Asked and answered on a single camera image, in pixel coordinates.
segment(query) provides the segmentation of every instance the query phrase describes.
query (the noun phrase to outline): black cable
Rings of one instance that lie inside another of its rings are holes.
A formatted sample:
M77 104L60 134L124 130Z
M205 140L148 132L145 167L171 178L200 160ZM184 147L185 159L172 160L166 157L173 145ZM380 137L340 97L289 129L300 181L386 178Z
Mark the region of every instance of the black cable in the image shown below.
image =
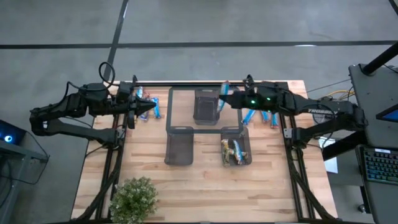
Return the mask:
M77 122L79 122L79 123L81 123L81 124L85 124L85 125L87 125L87 126L93 128L92 125L90 125L90 124L88 124L88 123L86 123L86 122L84 122L84 121L80 121L80 120L78 120L78 119L76 119L76 118L72 118L72 117L69 117L69 116L66 116L66 117L64 117L64 118L77 121Z
M87 154L85 155L85 158L87 158L88 155L90 155L91 153L97 151L98 149L101 149L102 147L104 147L104 146L100 146L100 147L98 147L98 148L92 150L91 152L87 153Z
M47 152L43 149L43 147L39 144L39 142L36 140L36 138L35 138L35 136L33 136L33 134L31 134L30 132L26 132L26 133L28 133L32 138L33 138L33 140L36 142L36 144L40 147L40 149L43 151L43 153L45 154L45 156L47 157L47 161L48 161L48 159L50 158L50 156L47 154Z
M65 89L65 93L63 94L62 99L58 103L56 103L56 104L54 104L52 106L49 106L49 108L47 108L47 110L51 110L52 108L56 108L57 106L59 106L65 100L65 98L67 97L68 92L69 92L69 84L67 83L67 87Z
M351 80L351 79L349 78L349 79L346 79L346 80L343 80L343 81L340 81L340 82L332 83L330 85L326 85L326 86L319 87L319 88L316 88L316 89L313 89L313 90L309 90L309 91L307 91L307 93L310 93L310 92L315 91L315 90L320 90L322 88L326 88L326 87L329 87L329 86L332 86L332 85L336 85L336 84L339 84L339 83L347 82L348 80Z
M108 82L108 81L104 78L104 76L102 75L101 68L102 68L103 65L109 65L109 67L111 67L112 74L113 74L113 75L112 75L112 80L111 80L111 82ZM116 72L114 71L114 67L113 67L109 62L103 62L103 63L101 63L101 64L99 65L99 67L98 67L98 73L99 73L99 77L101 77L102 81L106 82L107 84L112 85L112 86L120 86L120 85L118 85L118 84L113 84L114 79L116 78Z
M388 67L386 64L384 64L384 66L385 66L386 68L388 68L389 70L391 70L391 71L393 71L393 72L395 72L395 73L398 73L398 71L396 71L396 70L394 70L394 69Z
M349 101L349 94L351 93L351 90L354 88L354 86L351 86L351 88L348 90L348 95L347 95L347 101Z

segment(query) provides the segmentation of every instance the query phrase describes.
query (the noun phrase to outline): potted plant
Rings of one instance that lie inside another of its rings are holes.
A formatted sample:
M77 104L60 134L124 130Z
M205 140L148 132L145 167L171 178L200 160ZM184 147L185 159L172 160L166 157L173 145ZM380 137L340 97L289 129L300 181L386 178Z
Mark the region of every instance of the potted plant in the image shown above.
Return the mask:
M127 179L116 187L109 209L113 223L143 223L156 211L157 191L150 178Z

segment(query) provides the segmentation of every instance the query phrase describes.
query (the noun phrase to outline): blue wrapper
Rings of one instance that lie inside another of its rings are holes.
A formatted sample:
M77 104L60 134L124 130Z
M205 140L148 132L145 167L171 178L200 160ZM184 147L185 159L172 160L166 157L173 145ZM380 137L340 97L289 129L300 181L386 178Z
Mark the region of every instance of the blue wrapper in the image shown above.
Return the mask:
M223 84L221 84L220 95L227 95L228 90L229 90L229 81L223 82ZM221 110L223 110L224 105L225 102L221 99L218 99L217 112L221 112Z
M248 125L249 124L249 122L250 122L250 120L253 117L255 112L256 112L255 110L249 110L249 112L246 114L246 116L242 120L243 125Z
M144 94L144 87L142 87L142 86L138 87L138 90L137 90L136 95L137 95L139 98L142 98L143 94Z
M145 100L151 101L148 93L144 93L143 95L144 95L144 99ZM149 117L149 111L145 111L145 113L141 114L139 117L140 117L141 120L147 121L148 117Z
M152 99L150 99L150 100L152 100L152 102L154 102L154 103L156 103L156 106L155 106L155 108L154 108L154 114L155 114L155 118L162 118L162 116L160 115L160 109L159 109L159 99L158 99L158 97L153 97Z
M277 128L277 127L278 127L278 117L277 117L277 113L274 113L274 114L272 115L271 127L272 127L272 128Z
M261 111L261 114L262 114L262 122L268 122L269 121L268 113L266 111Z

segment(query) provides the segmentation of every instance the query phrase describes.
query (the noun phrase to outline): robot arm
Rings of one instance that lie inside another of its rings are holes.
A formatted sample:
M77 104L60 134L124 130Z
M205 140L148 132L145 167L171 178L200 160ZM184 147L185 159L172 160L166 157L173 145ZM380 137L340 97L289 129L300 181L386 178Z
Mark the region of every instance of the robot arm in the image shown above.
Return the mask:
M134 76L132 83L121 82L116 95L111 95L103 83L90 83L79 87L77 93L65 95L57 104L34 108L30 111L29 118L32 132L38 136L66 134L97 140L101 144L115 145L119 137L116 129L90 129L63 123L59 118L81 118L86 115L87 110L94 117L128 114L127 126L134 129L134 116L155 107L155 103L133 95L136 81L137 78Z
M363 110L349 101L306 99L281 88L278 83L254 83L250 75L243 82L243 91L234 91L231 95L220 95L220 99L235 109L249 108L280 113L284 116L295 116L301 113L332 115L333 119L322 124L309 128L284 130L287 138L292 139L293 147L305 148L309 140L315 136L341 129L357 131L367 125Z

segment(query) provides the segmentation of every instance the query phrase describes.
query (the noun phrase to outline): white paper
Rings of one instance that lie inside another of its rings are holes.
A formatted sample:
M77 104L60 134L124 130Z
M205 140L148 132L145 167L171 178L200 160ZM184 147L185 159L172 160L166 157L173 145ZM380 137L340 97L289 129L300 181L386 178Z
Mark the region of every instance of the white paper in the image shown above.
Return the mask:
M327 139L327 138L325 138L325 137L321 137L321 138L318 140L318 143L319 143L319 146L320 146L320 147L322 147L322 145L323 145L323 143L326 141L326 139ZM327 142L325 143L324 147L327 147L328 145L333 144L333 143L335 143L335 142L336 142L336 140L334 140L334 139L329 139L329 140L327 140ZM334 158L331 158L331 159L325 161L325 168L326 168L326 171L327 171L327 172L332 172L332 173L337 174L337 173L338 173L338 170L337 170L337 158L334 157Z

